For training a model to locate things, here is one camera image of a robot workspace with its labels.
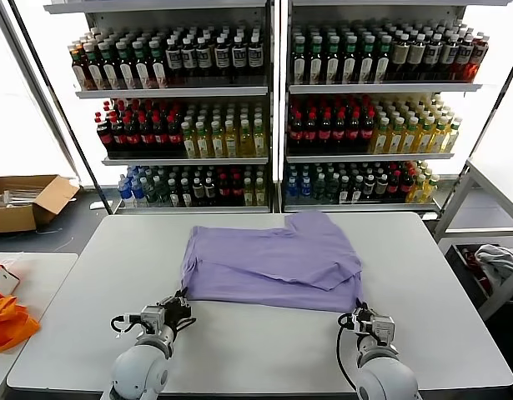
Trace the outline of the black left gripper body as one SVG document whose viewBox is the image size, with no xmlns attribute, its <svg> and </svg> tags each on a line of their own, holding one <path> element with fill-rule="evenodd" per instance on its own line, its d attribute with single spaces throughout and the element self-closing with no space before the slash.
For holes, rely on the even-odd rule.
<svg viewBox="0 0 513 400">
<path fill-rule="evenodd" d="M 167 304 L 170 297 L 165 298 L 157 305 L 163 310 L 164 323 L 172 330 L 183 330 L 192 324 L 192 309 L 190 315 L 181 315 L 179 307 L 171 307 Z"/>
</svg>

